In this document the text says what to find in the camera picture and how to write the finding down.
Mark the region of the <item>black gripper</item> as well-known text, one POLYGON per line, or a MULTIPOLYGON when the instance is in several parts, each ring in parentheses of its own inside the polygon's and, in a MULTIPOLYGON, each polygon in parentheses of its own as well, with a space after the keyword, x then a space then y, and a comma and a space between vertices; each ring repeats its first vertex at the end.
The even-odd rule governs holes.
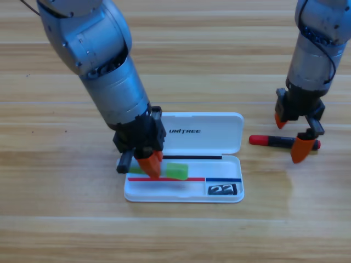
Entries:
POLYGON ((151 179, 161 175, 166 130, 161 121, 162 108, 150 106, 142 115, 126 124, 117 124, 113 142, 121 154, 117 172, 127 174, 135 158, 151 179))
POLYGON ((320 120, 325 110, 325 105, 320 99, 322 92, 307 91, 295 85, 289 84, 288 88, 276 90, 278 96, 275 105, 275 121, 279 129, 282 129, 288 121, 296 121, 300 116, 306 118, 309 128, 305 132, 297 134, 291 147, 291 158, 294 164, 298 164, 312 151, 316 140, 303 140, 300 138, 317 138, 324 135, 325 131, 320 120))

